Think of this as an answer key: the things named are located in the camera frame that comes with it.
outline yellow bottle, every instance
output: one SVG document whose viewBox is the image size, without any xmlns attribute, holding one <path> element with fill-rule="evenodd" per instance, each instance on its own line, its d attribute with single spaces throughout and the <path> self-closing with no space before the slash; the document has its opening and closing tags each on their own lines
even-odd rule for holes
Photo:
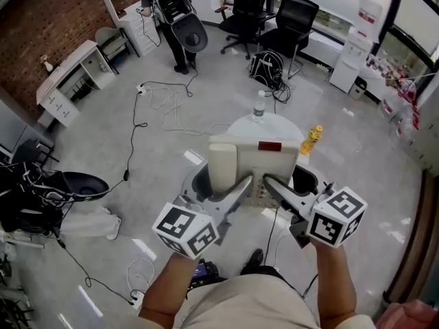
<svg viewBox="0 0 439 329">
<path fill-rule="evenodd" d="M 314 145 L 322 138 L 322 135 L 323 127 L 321 125 L 311 129 L 308 138 L 306 138 L 300 146 L 300 152 L 303 155 L 309 155 Z"/>
</svg>

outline black office chair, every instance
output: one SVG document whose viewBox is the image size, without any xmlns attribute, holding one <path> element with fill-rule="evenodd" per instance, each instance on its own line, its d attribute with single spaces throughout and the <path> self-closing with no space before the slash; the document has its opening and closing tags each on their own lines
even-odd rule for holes
<svg viewBox="0 0 439 329">
<path fill-rule="evenodd" d="M 298 51 L 308 46 L 309 35 L 319 6 L 310 0 L 282 0 L 281 8 L 276 17 L 277 28 L 258 37 L 258 42 L 265 49 L 272 49 L 291 58 L 288 70 L 288 79 L 291 79 L 303 68 L 299 63 L 298 69 L 291 72 Z M 263 22 L 273 19 L 266 17 Z"/>
<path fill-rule="evenodd" d="M 225 32 L 234 34 L 228 36 L 226 39 L 236 39 L 229 45 L 222 48 L 221 53 L 225 54 L 226 49 L 234 47 L 235 45 L 243 44 L 247 51 L 246 59 L 250 59 L 248 52 L 248 43 L 256 43 L 256 33 L 260 27 L 260 21 L 263 20 L 267 13 L 263 11 L 266 0 L 234 0 L 233 16 L 226 18 L 224 13 L 227 7 L 222 7 L 216 10 L 217 13 L 222 13 L 224 21 L 219 25 L 219 28 Z"/>
</svg>

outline beige shirt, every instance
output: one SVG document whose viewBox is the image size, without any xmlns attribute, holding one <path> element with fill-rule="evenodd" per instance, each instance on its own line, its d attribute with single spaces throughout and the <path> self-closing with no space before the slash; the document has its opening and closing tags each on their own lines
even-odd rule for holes
<svg viewBox="0 0 439 329">
<path fill-rule="evenodd" d="M 231 278 L 204 288 L 206 294 L 192 307 L 182 329 L 319 329 L 302 298 L 282 280 L 262 274 Z M 144 328 L 162 329 L 143 320 Z M 373 329 L 372 320 L 358 315 L 337 329 Z"/>
</svg>

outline black backpack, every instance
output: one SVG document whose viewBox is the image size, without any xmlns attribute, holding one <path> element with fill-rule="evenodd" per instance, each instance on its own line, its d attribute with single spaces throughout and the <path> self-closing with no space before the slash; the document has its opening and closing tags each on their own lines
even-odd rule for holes
<svg viewBox="0 0 439 329">
<path fill-rule="evenodd" d="M 262 51 L 253 56 L 250 77 L 272 90 L 282 86 L 282 57 L 273 51 Z"/>
</svg>

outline white round table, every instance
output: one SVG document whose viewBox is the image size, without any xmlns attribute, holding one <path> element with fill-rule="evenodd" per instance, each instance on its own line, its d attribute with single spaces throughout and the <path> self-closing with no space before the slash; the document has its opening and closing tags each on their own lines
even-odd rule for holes
<svg viewBox="0 0 439 329">
<path fill-rule="evenodd" d="M 295 141 L 299 145 L 305 139 L 297 125 L 274 113 L 265 113 L 262 123 L 256 122 L 251 114 L 241 117 L 229 127 L 227 134 L 247 138 L 283 139 Z M 299 154 L 298 162 L 309 164 L 309 156 Z"/>
</svg>

